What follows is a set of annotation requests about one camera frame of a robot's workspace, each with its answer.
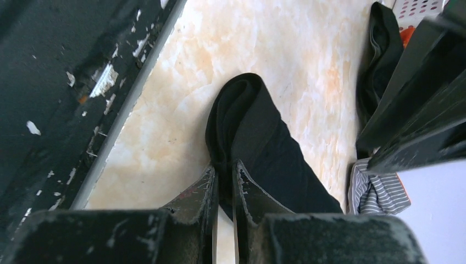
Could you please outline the black boxer underwear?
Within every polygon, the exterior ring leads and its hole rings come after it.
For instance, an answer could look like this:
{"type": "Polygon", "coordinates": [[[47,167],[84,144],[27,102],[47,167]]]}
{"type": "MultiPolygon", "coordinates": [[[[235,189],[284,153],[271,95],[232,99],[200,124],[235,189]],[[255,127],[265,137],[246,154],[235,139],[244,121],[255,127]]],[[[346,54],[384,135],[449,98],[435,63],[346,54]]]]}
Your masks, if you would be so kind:
{"type": "Polygon", "coordinates": [[[233,217],[232,168],[240,160],[251,178],[296,213],[341,213],[305,161],[301,148],[254,73],[229,80],[216,97],[206,126],[210,160],[219,173],[219,204],[233,217]]]}

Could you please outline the orange underwear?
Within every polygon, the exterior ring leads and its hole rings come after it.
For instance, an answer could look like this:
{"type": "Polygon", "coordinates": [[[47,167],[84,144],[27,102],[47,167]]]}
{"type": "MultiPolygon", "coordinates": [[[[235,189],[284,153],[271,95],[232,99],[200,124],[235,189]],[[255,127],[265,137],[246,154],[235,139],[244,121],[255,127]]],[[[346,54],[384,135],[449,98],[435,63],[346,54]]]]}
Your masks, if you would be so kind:
{"type": "Polygon", "coordinates": [[[403,48],[407,47],[412,35],[414,34],[414,31],[415,31],[415,27],[409,26],[400,32],[400,37],[403,43],[403,48]]]}

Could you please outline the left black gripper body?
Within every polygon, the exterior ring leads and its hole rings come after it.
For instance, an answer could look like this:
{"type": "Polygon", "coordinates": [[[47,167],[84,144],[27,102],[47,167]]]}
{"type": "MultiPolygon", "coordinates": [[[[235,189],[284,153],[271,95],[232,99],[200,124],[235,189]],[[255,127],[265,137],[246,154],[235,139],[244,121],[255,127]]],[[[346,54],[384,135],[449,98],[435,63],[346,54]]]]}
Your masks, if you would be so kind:
{"type": "Polygon", "coordinates": [[[465,158],[465,1],[415,28],[356,149],[377,173],[465,158]]]}

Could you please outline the grey striped underwear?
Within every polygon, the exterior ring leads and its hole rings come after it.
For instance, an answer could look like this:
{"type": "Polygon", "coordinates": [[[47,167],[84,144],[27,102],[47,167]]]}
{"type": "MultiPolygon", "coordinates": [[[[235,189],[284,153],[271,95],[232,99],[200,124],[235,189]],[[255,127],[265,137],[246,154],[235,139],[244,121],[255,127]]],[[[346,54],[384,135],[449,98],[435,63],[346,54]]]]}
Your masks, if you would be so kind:
{"type": "Polygon", "coordinates": [[[369,158],[357,160],[351,169],[347,211],[351,215],[397,215],[411,200],[396,173],[370,172],[369,158]]]}

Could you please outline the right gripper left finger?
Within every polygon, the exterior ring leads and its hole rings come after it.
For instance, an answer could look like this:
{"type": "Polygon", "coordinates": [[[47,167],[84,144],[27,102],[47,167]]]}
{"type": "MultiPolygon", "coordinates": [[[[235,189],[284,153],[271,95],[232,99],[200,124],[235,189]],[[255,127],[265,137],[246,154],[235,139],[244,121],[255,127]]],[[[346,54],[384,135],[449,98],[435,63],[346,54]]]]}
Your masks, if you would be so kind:
{"type": "Polygon", "coordinates": [[[41,211],[26,219],[3,263],[214,263],[218,174],[150,210],[41,211]]]}

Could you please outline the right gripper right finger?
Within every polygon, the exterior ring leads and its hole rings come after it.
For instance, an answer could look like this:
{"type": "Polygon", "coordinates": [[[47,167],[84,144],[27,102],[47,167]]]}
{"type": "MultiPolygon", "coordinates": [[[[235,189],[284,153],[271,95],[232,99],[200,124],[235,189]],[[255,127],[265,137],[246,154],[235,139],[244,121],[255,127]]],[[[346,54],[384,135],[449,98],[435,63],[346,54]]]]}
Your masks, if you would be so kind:
{"type": "Polygon", "coordinates": [[[425,263],[413,232],[391,216],[294,213],[232,169],[237,263],[425,263]]]}

